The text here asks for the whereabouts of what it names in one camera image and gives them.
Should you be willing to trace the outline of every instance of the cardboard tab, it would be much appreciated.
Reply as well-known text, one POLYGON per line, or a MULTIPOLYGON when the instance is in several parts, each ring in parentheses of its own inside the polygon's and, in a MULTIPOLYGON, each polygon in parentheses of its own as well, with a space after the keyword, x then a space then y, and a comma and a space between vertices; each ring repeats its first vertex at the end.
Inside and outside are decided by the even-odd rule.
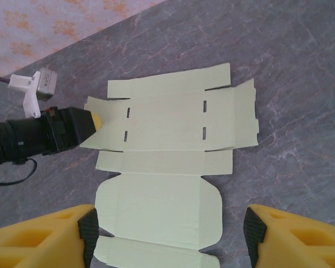
POLYGON ((231 85, 229 63, 210 68, 108 82, 108 98, 146 98, 166 94, 202 92, 231 85))
POLYGON ((232 150, 100 151, 98 170, 126 174, 223 175, 232 173, 232 150))
POLYGON ((255 117, 256 89, 251 79, 234 88, 234 134, 235 148, 257 146, 259 133, 255 117))
POLYGON ((99 237, 95 257, 109 266, 134 268, 219 268, 215 256, 196 250, 127 240, 99 237))

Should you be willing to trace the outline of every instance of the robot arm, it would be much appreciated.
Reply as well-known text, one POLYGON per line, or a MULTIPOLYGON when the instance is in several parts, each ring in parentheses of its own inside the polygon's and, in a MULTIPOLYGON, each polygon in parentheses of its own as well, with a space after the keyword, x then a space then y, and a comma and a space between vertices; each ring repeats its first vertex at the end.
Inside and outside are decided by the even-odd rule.
POLYGON ((25 119, 0 123, 0 164, 23 164, 28 157, 56 154, 75 148, 101 126, 98 116, 83 109, 51 107, 40 111, 37 99, 55 91, 57 73, 42 68, 34 76, 11 75, 8 88, 25 93, 25 119))

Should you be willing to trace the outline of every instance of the gray marble surface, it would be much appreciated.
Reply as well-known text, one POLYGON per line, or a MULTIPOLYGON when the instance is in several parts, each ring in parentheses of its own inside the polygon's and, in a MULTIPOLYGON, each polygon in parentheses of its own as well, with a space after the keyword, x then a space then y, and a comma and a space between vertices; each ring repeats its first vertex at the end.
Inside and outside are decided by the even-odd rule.
MULTIPOLYGON (((242 232, 251 203, 335 225, 335 1, 168 0, 17 74, 59 72, 56 95, 42 103, 83 107, 104 98, 108 79, 127 79, 230 62, 232 84, 255 78, 260 145, 234 151, 234 173, 206 178, 223 197, 224 234, 204 250, 222 267, 250 267, 242 232)), ((22 95, 0 85, 0 120, 23 117, 22 95)), ((0 227, 94 203, 108 173, 98 151, 36 157, 26 183, 0 188, 0 227)), ((0 178, 15 179, 11 164, 0 178)), ((92 267, 104 267, 93 260, 92 267)))

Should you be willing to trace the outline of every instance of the orange flower pattern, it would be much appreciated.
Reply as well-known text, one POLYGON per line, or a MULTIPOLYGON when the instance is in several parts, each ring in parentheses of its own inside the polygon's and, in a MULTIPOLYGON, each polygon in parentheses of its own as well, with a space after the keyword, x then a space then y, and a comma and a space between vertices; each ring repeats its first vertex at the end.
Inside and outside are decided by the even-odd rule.
POLYGON ((55 20, 55 34, 63 34, 67 36, 75 36, 74 22, 62 21, 62 20, 55 20))
POLYGON ((30 25, 28 24, 27 14, 20 14, 17 11, 11 12, 9 10, 4 10, 5 21, 7 26, 16 26, 17 28, 23 30, 29 30, 30 25))
POLYGON ((83 0, 65 0, 65 2, 78 7, 80 10, 82 10, 83 13, 87 12, 87 9, 83 7, 83 0))
POLYGON ((14 54, 33 56, 31 48, 32 45, 30 44, 11 42, 11 49, 14 54))
POLYGON ((9 7, 0 1, 0 75, 163 1, 28 0, 13 1, 9 7))
POLYGON ((111 9, 115 13, 127 17, 127 4, 125 0, 104 0, 104 9, 111 9))

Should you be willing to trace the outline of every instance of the white mount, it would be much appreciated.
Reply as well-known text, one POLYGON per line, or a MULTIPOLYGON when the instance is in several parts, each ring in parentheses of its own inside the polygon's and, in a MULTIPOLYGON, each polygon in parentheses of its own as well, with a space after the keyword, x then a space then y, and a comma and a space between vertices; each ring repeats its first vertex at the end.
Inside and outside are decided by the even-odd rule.
POLYGON ((25 93, 23 110, 25 117, 40 118, 41 112, 36 92, 39 87, 41 73, 37 71, 32 77, 12 74, 8 88, 25 93))
POLYGON ((57 81, 57 73, 47 68, 41 68, 33 76, 12 74, 8 85, 9 89, 25 93, 23 110, 25 117, 40 118, 39 99, 48 100, 53 96, 57 81))

